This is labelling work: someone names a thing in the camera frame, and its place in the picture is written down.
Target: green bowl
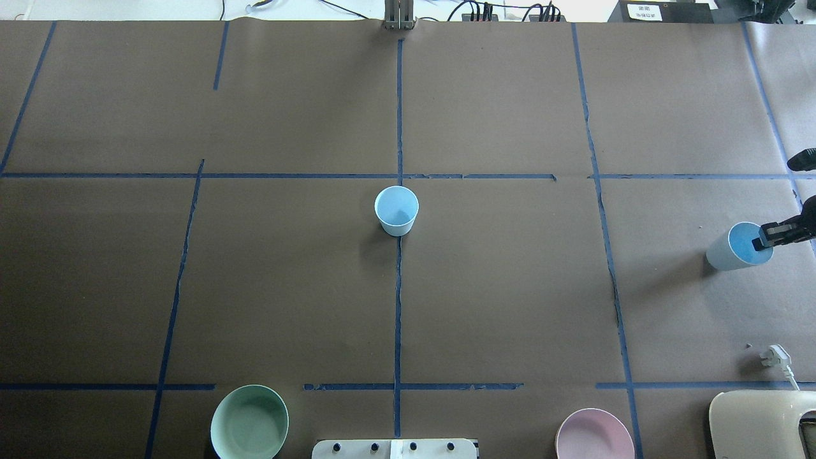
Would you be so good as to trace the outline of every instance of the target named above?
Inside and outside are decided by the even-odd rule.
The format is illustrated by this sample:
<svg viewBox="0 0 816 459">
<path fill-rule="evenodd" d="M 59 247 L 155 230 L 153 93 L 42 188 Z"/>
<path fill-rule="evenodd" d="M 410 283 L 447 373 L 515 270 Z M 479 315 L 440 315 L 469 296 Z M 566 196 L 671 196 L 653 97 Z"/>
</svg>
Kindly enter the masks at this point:
<svg viewBox="0 0 816 459">
<path fill-rule="evenodd" d="M 283 399 L 264 385 L 229 393 L 212 416 L 210 438 L 221 459 L 272 459 L 289 432 Z"/>
</svg>

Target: white mounting plate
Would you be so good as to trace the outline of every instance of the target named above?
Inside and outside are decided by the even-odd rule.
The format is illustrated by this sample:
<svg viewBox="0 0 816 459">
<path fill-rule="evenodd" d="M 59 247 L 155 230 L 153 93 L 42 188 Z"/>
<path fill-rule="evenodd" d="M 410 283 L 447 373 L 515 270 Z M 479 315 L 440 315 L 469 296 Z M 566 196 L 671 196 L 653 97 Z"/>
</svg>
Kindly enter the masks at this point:
<svg viewBox="0 0 816 459">
<path fill-rule="evenodd" d="M 377 444 L 373 451 L 372 444 Z M 448 449 L 448 443 L 454 448 Z M 478 459 L 479 449 L 468 439 L 322 440 L 312 459 Z"/>
</svg>

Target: white label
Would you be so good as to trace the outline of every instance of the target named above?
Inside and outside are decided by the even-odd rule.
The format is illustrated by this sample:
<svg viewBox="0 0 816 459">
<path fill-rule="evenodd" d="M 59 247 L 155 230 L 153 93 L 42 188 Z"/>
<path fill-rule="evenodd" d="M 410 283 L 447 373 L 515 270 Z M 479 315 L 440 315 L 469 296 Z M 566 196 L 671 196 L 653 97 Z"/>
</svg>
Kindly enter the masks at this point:
<svg viewBox="0 0 816 459">
<path fill-rule="evenodd" d="M 660 7 L 657 5 L 633 5 L 627 4 L 629 17 L 636 20 L 663 20 L 660 15 Z"/>
</svg>

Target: pink bowl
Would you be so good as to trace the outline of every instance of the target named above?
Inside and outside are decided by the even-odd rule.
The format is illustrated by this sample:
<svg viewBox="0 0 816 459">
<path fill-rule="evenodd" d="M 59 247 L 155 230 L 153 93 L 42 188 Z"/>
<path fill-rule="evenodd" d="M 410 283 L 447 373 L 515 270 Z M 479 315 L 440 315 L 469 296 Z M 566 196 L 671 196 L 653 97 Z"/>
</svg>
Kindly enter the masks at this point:
<svg viewBox="0 0 816 459">
<path fill-rule="evenodd" d="M 585 408 L 570 414 L 556 434 L 558 459 L 633 459 L 626 426 L 610 413 Z"/>
</svg>

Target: white floor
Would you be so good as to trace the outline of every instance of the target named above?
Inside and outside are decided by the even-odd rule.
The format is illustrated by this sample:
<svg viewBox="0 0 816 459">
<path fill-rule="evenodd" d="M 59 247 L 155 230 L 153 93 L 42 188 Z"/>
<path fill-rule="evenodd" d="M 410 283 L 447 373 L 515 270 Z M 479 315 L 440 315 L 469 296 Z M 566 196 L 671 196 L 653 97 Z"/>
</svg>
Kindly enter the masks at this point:
<svg viewBox="0 0 816 459">
<path fill-rule="evenodd" d="M 247 16 L 250 0 L 225 0 L 225 19 Z M 371 18 L 384 15 L 383 0 L 333 0 Z M 713 5 L 713 0 L 698 0 Z M 528 6 L 533 0 L 501 0 L 495 3 Z M 617 0 L 556 0 L 555 4 L 570 22 L 606 22 Z M 415 15 L 447 19 L 459 4 L 453 0 L 415 0 Z M 799 0 L 791 9 L 798 20 L 816 24 L 816 11 Z M 462 7 L 460 11 L 470 11 Z M 495 8 L 500 20 L 519 20 L 524 10 Z M 220 0 L 2 0 L 0 20 L 218 20 Z M 318 0 L 274 0 L 253 12 L 265 20 L 352 20 L 357 17 Z"/>
</svg>

